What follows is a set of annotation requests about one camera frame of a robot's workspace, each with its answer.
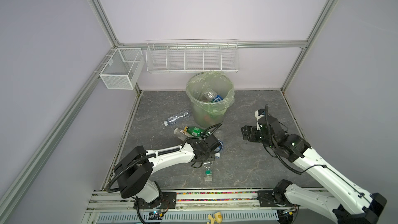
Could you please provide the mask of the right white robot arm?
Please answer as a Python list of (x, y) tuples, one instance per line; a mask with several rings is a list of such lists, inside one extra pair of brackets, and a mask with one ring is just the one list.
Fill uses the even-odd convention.
[(256, 125), (241, 128), (243, 139), (260, 143), (291, 172), (309, 174), (331, 196), (317, 194), (289, 180), (281, 180), (268, 197), (278, 206), (293, 204), (318, 213), (336, 224), (375, 224), (387, 204), (379, 193), (361, 188), (326, 162), (311, 144), (289, 134), (279, 120), (269, 114), (268, 106), (255, 112)]

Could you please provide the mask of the clear bottle green cap small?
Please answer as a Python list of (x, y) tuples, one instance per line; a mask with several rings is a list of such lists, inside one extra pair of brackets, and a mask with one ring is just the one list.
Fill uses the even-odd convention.
[(204, 175), (204, 181), (205, 182), (210, 182), (213, 179), (212, 175), (212, 162), (207, 161), (203, 163), (203, 166), (205, 167), (205, 175)]

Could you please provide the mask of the clear bottle orange label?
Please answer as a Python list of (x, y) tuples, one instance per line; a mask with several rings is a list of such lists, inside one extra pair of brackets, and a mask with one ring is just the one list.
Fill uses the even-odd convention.
[(192, 135), (180, 128), (176, 128), (173, 133), (182, 141), (192, 137)]

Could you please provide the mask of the clear bottle blue label white cap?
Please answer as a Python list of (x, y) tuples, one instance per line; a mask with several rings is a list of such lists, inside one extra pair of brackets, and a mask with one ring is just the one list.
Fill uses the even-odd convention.
[(209, 100), (210, 102), (214, 103), (214, 102), (220, 102), (223, 101), (223, 98), (214, 90), (212, 90), (211, 88), (207, 88), (204, 93), (203, 96)]

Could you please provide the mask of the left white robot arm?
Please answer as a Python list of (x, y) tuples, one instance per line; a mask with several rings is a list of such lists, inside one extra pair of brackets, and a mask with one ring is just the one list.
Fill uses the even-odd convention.
[(119, 192), (123, 199), (133, 198), (136, 208), (157, 208), (164, 202), (172, 204), (176, 198), (164, 194), (159, 184), (150, 180), (151, 175), (178, 164), (190, 163), (199, 169), (205, 162), (214, 161), (216, 149), (221, 146), (214, 133), (221, 125), (218, 123), (205, 129), (202, 136), (187, 137), (178, 146), (156, 150), (135, 147), (114, 167), (114, 176), (104, 190)]

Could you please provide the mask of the green bottle yellow cap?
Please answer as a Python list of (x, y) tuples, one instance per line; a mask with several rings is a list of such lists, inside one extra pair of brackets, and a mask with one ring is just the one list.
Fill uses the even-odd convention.
[(184, 131), (186, 131), (188, 134), (190, 134), (193, 137), (202, 136), (205, 132), (205, 130), (203, 130), (199, 127), (193, 127), (193, 126), (185, 127)]

